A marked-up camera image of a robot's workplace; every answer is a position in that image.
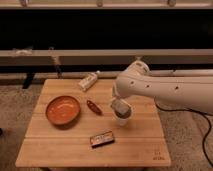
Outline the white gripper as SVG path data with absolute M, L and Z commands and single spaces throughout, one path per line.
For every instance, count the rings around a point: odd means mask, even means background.
M 113 85 L 112 87 L 112 96 L 116 99 L 112 99 L 111 100 L 111 105 L 110 107 L 115 110 L 116 109 L 116 104 L 117 104 L 117 99 L 125 99 L 128 97 L 128 93 L 123 90 L 123 89 L 120 89 L 116 84 Z M 125 117 L 128 118 L 131 116 L 132 114 L 132 106 L 130 104 L 128 104 L 126 102 L 126 105 L 127 105 L 127 111 L 126 111 L 126 114 L 125 114 Z

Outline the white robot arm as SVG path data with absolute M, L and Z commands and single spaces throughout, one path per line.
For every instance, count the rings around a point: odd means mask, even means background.
M 151 76 L 141 60 L 131 63 L 121 72 L 113 85 L 111 107 L 119 113 L 130 105 L 124 101 L 132 95 L 158 98 L 207 114 L 213 114 L 213 77 Z

